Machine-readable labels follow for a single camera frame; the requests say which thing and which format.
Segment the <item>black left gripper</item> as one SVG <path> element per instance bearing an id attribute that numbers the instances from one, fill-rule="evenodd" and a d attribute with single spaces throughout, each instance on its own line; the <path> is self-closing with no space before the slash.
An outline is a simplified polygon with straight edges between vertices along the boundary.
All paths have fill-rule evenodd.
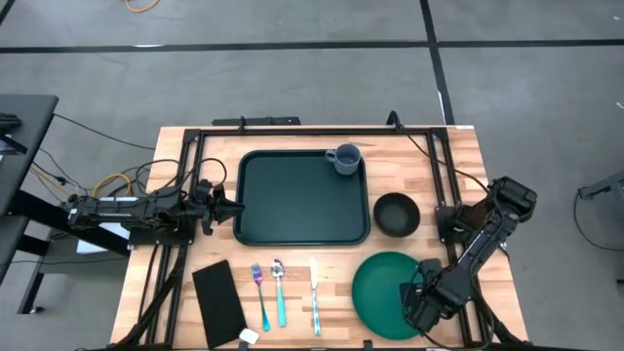
<path id="1" fill-rule="evenodd" d="M 220 202 L 223 209 L 230 209 L 221 212 L 221 220 L 218 214 Z M 198 182 L 193 191 L 193 203 L 204 211 L 201 217 L 201 226 L 205 235 L 213 234 L 212 223 L 214 220 L 221 223 L 235 218 L 243 212 L 245 207 L 242 203 L 227 199 L 222 184 L 213 185 L 207 179 L 201 179 Z"/>

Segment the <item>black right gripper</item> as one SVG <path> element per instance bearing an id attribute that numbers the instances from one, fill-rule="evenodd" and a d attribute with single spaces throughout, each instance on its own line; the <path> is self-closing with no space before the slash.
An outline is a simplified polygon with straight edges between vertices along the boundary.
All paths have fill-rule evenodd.
<path id="1" fill-rule="evenodd" d="M 418 271 L 423 276 L 421 290 L 419 282 L 402 283 L 399 290 L 406 322 L 415 330 L 428 333 L 440 318 L 453 317 L 458 307 L 446 288 L 448 266 L 443 267 L 437 258 L 430 258 L 420 262 Z"/>

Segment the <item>green round plate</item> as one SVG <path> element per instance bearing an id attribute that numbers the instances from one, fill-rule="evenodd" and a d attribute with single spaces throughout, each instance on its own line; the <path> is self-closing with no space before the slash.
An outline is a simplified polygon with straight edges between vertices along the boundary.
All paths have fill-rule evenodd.
<path id="1" fill-rule="evenodd" d="M 376 253 L 357 269 L 351 286 L 352 303 L 362 323 L 375 334 L 390 340 L 420 335 L 404 317 L 401 285 L 421 283 L 415 275 L 418 261 L 398 252 Z"/>

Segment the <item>black bowl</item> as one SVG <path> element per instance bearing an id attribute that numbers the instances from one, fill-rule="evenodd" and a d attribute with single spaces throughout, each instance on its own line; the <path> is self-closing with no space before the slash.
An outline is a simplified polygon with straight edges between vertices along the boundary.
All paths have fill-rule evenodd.
<path id="1" fill-rule="evenodd" d="M 382 195 L 373 206 L 376 226 L 386 236 L 405 238 L 413 234 L 420 225 L 421 214 L 411 197 L 391 192 Z"/>

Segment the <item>black cloth napkin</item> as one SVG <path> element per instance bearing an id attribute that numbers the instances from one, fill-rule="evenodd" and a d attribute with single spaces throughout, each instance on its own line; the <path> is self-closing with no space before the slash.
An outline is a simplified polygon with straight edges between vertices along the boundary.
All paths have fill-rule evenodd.
<path id="1" fill-rule="evenodd" d="M 225 259 L 192 273 L 208 347 L 239 337 L 247 327 L 229 262 Z"/>

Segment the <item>dark green plastic tray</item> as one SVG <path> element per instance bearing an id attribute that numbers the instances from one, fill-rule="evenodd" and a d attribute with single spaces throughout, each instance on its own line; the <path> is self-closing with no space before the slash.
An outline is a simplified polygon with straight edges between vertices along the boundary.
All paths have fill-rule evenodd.
<path id="1" fill-rule="evenodd" d="M 246 246 L 354 246 L 371 231 L 366 163 L 342 175 L 323 149 L 247 153 L 236 201 L 233 233 Z"/>

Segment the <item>black bar beyond table edge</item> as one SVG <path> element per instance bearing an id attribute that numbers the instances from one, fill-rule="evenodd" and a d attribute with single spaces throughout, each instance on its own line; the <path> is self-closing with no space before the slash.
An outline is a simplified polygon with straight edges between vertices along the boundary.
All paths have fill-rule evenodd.
<path id="1" fill-rule="evenodd" d="M 300 119 L 296 116 L 286 117 L 244 117 L 231 119 L 214 119 L 213 126 L 283 126 L 283 125 L 300 125 Z"/>

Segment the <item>grey-blue mug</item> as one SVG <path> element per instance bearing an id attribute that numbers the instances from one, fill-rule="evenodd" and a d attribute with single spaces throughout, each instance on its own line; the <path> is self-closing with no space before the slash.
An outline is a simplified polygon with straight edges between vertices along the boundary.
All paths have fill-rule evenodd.
<path id="1" fill-rule="evenodd" d="M 333 164 L 335 170 L 343 176 L 354 174 L 362 160 L 359 148 L 351 143 L 341 144 L 335 149 L 328 149 L 325 156 Z"/>

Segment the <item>black side desk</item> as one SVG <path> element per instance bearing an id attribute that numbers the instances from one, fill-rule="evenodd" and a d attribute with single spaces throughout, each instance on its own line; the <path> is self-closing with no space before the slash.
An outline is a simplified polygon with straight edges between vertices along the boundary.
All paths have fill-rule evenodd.
<path id="1" fill-rule="evenodd" d="M 48 131 L 59 98 L 54 95 L 0 94 L 0 285 L 17 251 L 35 254 L 35 271 L 19 305 L 20 314 L 39 314 L 34 304 L 45 274 L 40 271 L 51 242 L 25 233 L 30 221 L 128 257 L 128 240 L 105 228 L 75 230 L 68 211 L 21 189 Z"/>

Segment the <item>grey stand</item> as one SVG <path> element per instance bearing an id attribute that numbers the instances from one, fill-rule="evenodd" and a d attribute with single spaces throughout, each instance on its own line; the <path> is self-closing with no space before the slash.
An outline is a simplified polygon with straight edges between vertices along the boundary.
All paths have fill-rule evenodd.
<path id="1" fill-rule="evenodd" d="M 589 186 L 581 187 L 577 191 L 583 200 L 591 200 L 602 193 L 610 193 L 616 202 L 624 202 L 624 171 L 608 176 Z"/>

